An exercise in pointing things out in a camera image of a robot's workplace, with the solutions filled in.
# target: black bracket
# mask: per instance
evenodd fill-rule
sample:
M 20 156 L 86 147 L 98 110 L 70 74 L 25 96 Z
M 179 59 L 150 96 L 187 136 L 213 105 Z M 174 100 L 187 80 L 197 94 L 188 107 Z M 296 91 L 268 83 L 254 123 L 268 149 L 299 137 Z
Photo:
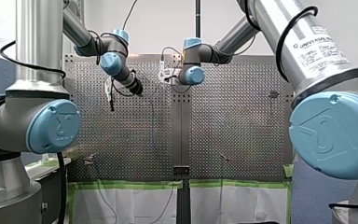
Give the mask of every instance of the black bracket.
M 190 175 L 189 166 L 173 166 L 174 175 Z

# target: metal pole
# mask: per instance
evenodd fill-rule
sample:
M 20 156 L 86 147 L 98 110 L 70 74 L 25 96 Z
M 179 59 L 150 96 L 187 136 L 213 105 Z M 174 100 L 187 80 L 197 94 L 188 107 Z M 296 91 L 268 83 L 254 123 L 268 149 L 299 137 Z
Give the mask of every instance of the metal pole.
M 92 39 L 90 32 L 68 7 L 63 11 L 63 33 L 80 48 L 87 46 Z
M 243 17 L 216 46 L 221 52 L 233 54 L 257 33 L 258 31 L 252 27 L 246 17 Z
M 196 0 L 196 37 L 201 38 L 201 0 Z
M 62 7 L 62 0 L 17 0 L 18 61 L 61 69 Z M 25 66 L 17 66 L 16 82 L 7 91 L 67 93 L 60 74 Z

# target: wire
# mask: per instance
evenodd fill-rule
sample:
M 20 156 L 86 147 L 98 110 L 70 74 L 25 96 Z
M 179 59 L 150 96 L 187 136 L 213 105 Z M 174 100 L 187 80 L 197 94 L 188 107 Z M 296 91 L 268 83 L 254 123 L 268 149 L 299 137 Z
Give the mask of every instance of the wire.
M 135 94 L 125 94 L 125 93 L 119 91 L 119 90 L 116 88 L 116 86 L 115 86 L 115 80 L 114 80 L 113 78 L 112 78 L 112 87 L 115 89 L 115 91 L 116 91 L 118 94 L 120 94 L 120 95 L 122 95 L 122 96 L 124 96 L 124 97 L 132 97 L 132 96 L 135 95 Z
M 126 53 L 124 54 L 126 57 L 129 55 L 129 49 L 128 49 L 128 44 L 127 43 L 124 43 L 124 41 L 121 39 L 121 38 L 119 38 L 119 37 L 117 37 L 116 35 L 114 35 L 114 34 L 111 34 L 111 33 L 102 33 L 101 34 L 101 37 L 103 37 L 103 36 L 106 36 L 106 35 L 109 35 L 109 36 L 111 36 L 111 37 L 113 37 L 116 41 L 118 41 L 118 42 L 120 42 L 120 44 L 122 45 L 122 46 L 124 46 L 124 48 L 126 49 Z
M 16 41 L 12 41 L 6 45 L 4 45 L 1 49 L 0 49 L 0 54 L 2 55 L 2 57 L 4 57 L 6 60 L 12 62 L 12 63 L 16 63 L 18 65 L 27 67 L 27 68 L 31 68 L 34 70 L 41 70 L 41 71 L 48 71 L 48 72 L 52 72 L 52 73 L 59 73 L 62 76 L 62 79 L 64 79 L 66 77 L 66 73 L 60 69 L 55 69 L 55 68 L 46 68 L 46 67 L 42 67 L 42 66 L 38 66 L 38 65 L 34 65 L 34 64 L 29 64 L 29 63 L 21 63 L 19 61 L 16 61 L 14 59 L 11 59 L 10 57 L 8 57 L 5 54 L 5 50 L 10 48 L 11 46 L 15 45 Z
M 101 61 L 101 54 L 103 53 L 103 41 L 101 40 L 100 36 L 92 30 L 89 30 L 90 33 L 95 35 L 95 39 L 98 42 L 95 42 L 95 51 L 97 51 L 97 61 L 96 64 L 100 65 L 100 61 Z
M 129 20 L 130 15 L 131 15 L 131 13 L 132 13 L 132 11 L 133 11 L 133 8 L 135 7 L 135 5 L 136 5 L 137 2 L 138 2 L 138 0 L 133 1 L 132 7 L 131 7 L 131 9 L 130 9 L 130 12 L 129 12 L 129 14 L 127 15 L 126 20 L 124 21 L 123 30 L 126 29 L 127 21 Z
M 175 87 L 173 86 L 173 84 L 172 84 L 173 77 L 174 77 L 174 75 L 175 75 L 176 68 L 178 68 L 178 66 L 179 66 L 179 63 L 180 63 L 180 61 L 178 61 L 178 63 L 176 64 L 176 66 L 173 68 L 172 77 L 171 77 L 171 86 L 172 86 L 172 89 L 173 89 L 176 93 L 184 94 L 184 93 L 188 92 L 188 91 L 191 89 L 191 86 L 188 86 L 188 88 L 187 88 L 185 91 L 177 91 L 176 88 L 175 88 Z
M 335 207 L 342 207 L 342 208 L 351 208 L 351 209 L 358 209 L 358 204 L 341 204 L 341 203 L 330 203 L 328 204 L 330 209 Z
M 61 176 L 61 208 L 58 216 L 58 224 L 63 224 L 65 221 L 65 209 L 66 209 L 66 171 L 65 163 L 63 161 L 63 155 L 61 152 L 57 153 L 58 164 L 60 165 Z
M 97 161 L 94 162 L 94 168 L 95 171 L 97 172 L 98 191 L 100 192 L 100 195 L 103 198 L 103 202 L 109 207 L 109 209 L 115 215 L 115 224 L 117 224 L 117 220 L 118 220 L 117 212 L 115 211 L 115 209 L 113 209 L 112 205 L 110 205 L 110 203 L 105 199 L 105 197 L 103 196 L 103 192 L 101 191 L 101 186 L 100 186 L 101 175 L 100 175 L 100 170 L 98 169 Z
M 171 49 L 173 51 L 175 51 L 177 54 L 179 54 L 182 59 L 184 58 L 183 55 L 179 52 L 179 50 L 173 48 L 173 47 L 165 47 L 162 52 L 161 52 L 161 60 L 164 61 L 164 52 L 166 49 Z M 189 86 L 185 91 L 177 91 L 176 88 L 173 86 L 173 83 L 172 83 L 172 80 L 173 78 L 175 77 L 175 71 L 176 69 L 178 68 L 179 64 L 180 64 L 180 60 L 178 60 L 178 63 L 176 64 L 176 66 L 173 68 L 173 72 L 172 72 L 172 76 L 171 77 L 168 77 L 171 79 L 171 85 L 172 85 L 172 89 L 176 92 L 176 93 L 179 93 L 179 94 L 183 94 L 183 93 L 186 93 L 188 92 L 190 89 L 191 89 L 191 86 Z
M 166 49 L 171 49 L 171 50 L 175 51 L 175 52 L 176 52 L 177 54 L 179 54 L 179 55 L 182 57 L 182 59 L 183 59 L 183 55 L 179 52 L 179 50 L 174 49 L 173 47 L 165 47 L 165 48 L 162 50 L 162 52 L 161 52 L 161 60 L 162 60 L 162 61 L 164 61 L 164 52 L 165 52 Z
M 245 15 L 246 20 L 248 20 L 249 24 L 256 30 L 261 31 L 260 27 L 256 25 L 251 19 L 251 12 L 249 11 L 249 0 L 245 0 Z
M 154 224 L 154 223 L 158 222 L 158 221 L 162 218 L 162 216 L 164 216 L 164 213 L 165 213 L 165 211 L 167 210 L 168 205 L 170 204 L 171 198 L 172 198 L 172 196 L 173 196 L 173 189 L 174 189 L 174 186 L 173 186 L 173 185 L 174 185 L 174 183 L 172 182 L 171 194 L 170 194 L 170 197 L 168 198 L 167 203 L 165 204 L 164 209 L 163 209 L 162 212 L 161 212 L 161 215 L 159 215 L 159 217 L 158 217 L 156 220 L 150 222 L 149 224 Z
M 65 0 L 65 5 L 63 6 L 62 10 L 65 10 L 68 6 L 69 6 L 69 3 L 71 3 L 71 0 Z
M 281 77 L 286 80 L 286 82 L 289 82 L 289 79 L 284 74 L 284 70 L 282 67 L 282 50 L 283 50 L 283 44 L 284 40 L 286 39 L 289 32 L 293 29 L 293 27 L 297 24 L 297 22 L 302 19 L 305 16 L 308 16 L 308 12 L 313 11 L 313 16 L 318 15 L 318 8 L 317 7 L 306 7 L 304 10 L 302 10 L 300 13 L 295 15 L 287 24 L 286 28 L 284 28 L 281 37 L 279 38 L 277 50 L 275 53 L 275 62 L 277 64 L 278 72 L 281 75 Z

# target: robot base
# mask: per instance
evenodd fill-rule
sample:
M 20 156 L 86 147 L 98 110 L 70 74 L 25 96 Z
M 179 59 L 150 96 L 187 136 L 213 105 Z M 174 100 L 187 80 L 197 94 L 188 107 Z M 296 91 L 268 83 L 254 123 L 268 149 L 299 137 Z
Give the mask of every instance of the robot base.
M 18 198 L 0 203 L 0 224 L 42 223 L 42 190 L 31 183 L 29 191 Z

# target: metal frame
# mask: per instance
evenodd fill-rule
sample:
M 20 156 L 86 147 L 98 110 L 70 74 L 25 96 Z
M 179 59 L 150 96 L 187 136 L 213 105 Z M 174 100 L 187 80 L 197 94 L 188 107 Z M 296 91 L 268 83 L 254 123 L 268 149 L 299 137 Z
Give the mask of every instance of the metal frame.
M 94 58 L 79 58 L 74 55 L 66 55 L 65 56 L 65 67 L 68 71 L 68 77 L 65 82 L 66 89 L 69 92 L 76 91 L 76 83 L 74 72 L 76 68 L 74 67 L 74 62 L 87 62 L 94 63 Z M 160 60 L 160 55 L 132 55 L 129 57 L 130 63 L 145 63 L 150 64 L 150 62 L 156 62 L 156 78 L 158 75 L 158 62 Z M 176 55 L 166 55 L 165 60 L 167 64 L 170 66 L 177 65 L 177 56 Z M 239 56 L 233 59 L 232 66 L 238 66 L 238 63 L 265 63 L 268 64 L 268 69 L 274 70 L 274 59 L 270 56 Z M 278 72 L 268 73 L 269 75 L 276 76 L 274 78 L 279 78 Z M 289 118 L 291 114 L 291 101 L 293 100 L 293 91 L 289 84 L 284 84 L 282 80 L 282 84 L 284 85 L 284 92 L 279 92 L 280 102 L 284 102 L 284 139 L 283 139 L 283 164 L 292 163 L 293 151 L 291 142 L 288 135 L 288 127 L 289 127 Z M 187 89 L 187 87 L 178 87 L 175 89 L 178 92 L 183 92 Z M 177 223 L 191 223 L 191 209 L 190 209 L 190 187 L 189 187 L 189 179 L 191 178 L 191 154 L 190 154 L 190 135 L 191 135 L 191 124 L 193 119 L 193 105 L 194 92 L 199 91 L 198 87 L 193 87 L 186 91 L 186 93 L 178 93 L 175 90 L 170 90 L 170 102 L 171 102 L 171 148 L 170 152 L 172 155 L 172 176 L 167 178 L 131 178 L 130 176 L 125 177 L 124 179 L 130 180 L 145 180 L 145 181 L 153 181 L 153 180 L 181 180 L 183 181 L 183 187 L 178 190 L 177 193 Z M 76 147 L 72 149 L 72 153 L 76 152 Z M 204 176 L 202 178 L 220 178 L 220 175 L 216 176 Z M 285 180 L 284 169 L 280 170 L 279 176 L 250 176 L 247 174 L 243 174 L 241 176 L 225 176 L 225 178 L 232 179 L 252 179 L 252 180 L 262 180 L 262 181 L 283 181 Z

